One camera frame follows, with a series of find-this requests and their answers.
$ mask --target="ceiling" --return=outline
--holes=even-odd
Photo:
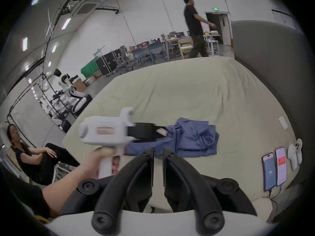
[[[62,1],[39,0],[33,6],[30,4],[14,24],[0,56],[0,102],[18,78],[26,73],[25,67],[41,58],[43,49],[45,52],[49,37],[49,34],[46,37],[49,28],[48,16],[50,21],[55,22],[57,12],[59,12],[58,7]],[[54,29],[44,62],[45,72],[56,69],[66,45],[88,16],[72,17],[68,26],[62,30],[66,19],[70,17],[70,14],[61,16]],[[28,47],[23,52],[22,39],[25,37],[28,38]],[[32,78],[36,75],[37,72],[29,76]]]

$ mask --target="blue chair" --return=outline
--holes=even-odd
[[[156,42],[153,44],[148,45],[149,51],[150,51],[150,55],[151,55],[151,59],[153,64],[155,65],[155,55],[157,54],[162,54],[164,57],[164,61],[166,61],[166,57],[165,57],[165,53],[164,53],[164,47],[163,44],[161,42]]]
[[[145,58],[145,49],[142,49],[142,48],[135,49],[132,51],[132,54],[134,56],[134,59],[135,59],[137,65],[138,65],[137,61],[140,61],[141,64],[143,64],[142,63],[142,59],[143,59],[146,63],[146,66],[147,66],[147,60]]]

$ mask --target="beige mattress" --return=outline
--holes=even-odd
[[[95,146],[78,136],[80,122],[88,116],[119,116],[131,106],[131,122],[173,125],[179,117],[207,120],[219,133],[217,154],[186,158],[201,174],[236,180],[250,198],[268,197],[263,191],[262,156],[279,147],[286,150],[295,135],[283,108],[243,65],[228,57],[184,59],[152,65],[113,79],[88,105],[66,134],[63,144],[83,162]],[[284,130],[278,121],[289,125]],[[123,156],[120,167],[133,157]],[[297,171],[287,163],[284,190]],[[273,188],[272,196],[279,191]],[[152,206],[170,209],[163,194],[162,161],[155,159]]]

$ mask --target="cardboard box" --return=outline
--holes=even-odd
[[[83,83],[81,79],[78,79],[76,82],[74,82],[73,86],[76,87],[78,92],[84,92],[86,90],[86,85]]]
[[[93,76],[95,79],[98,79],[99,77],[102,76],[102,73],[100,72],[100,70],[97,70],[95,73],[93,73]]]

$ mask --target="human hand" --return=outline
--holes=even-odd
[[[214,30],[216,29],[216,25],[215,25],[215,24],[210,23],[209,25],[210,25],[210,27],[211,27],[212,29],[214,29]]]
[[[57,158],[56,152],[54,152],[51,148],[46,147],[45,149],[46,149],[46,153],[48,155],[50,155],[52,158],[54,158],[54,157]]]
[[[92,151],[84,163],[79,167],[83,169],[85,178],[98,178],[98,169],[100,166],[100,161],[104,158],[115,156],[114,147],[99,147],[96,150]],[[116,156],[113,159],[112,171],[116,175],[118,173],[120,157]]]

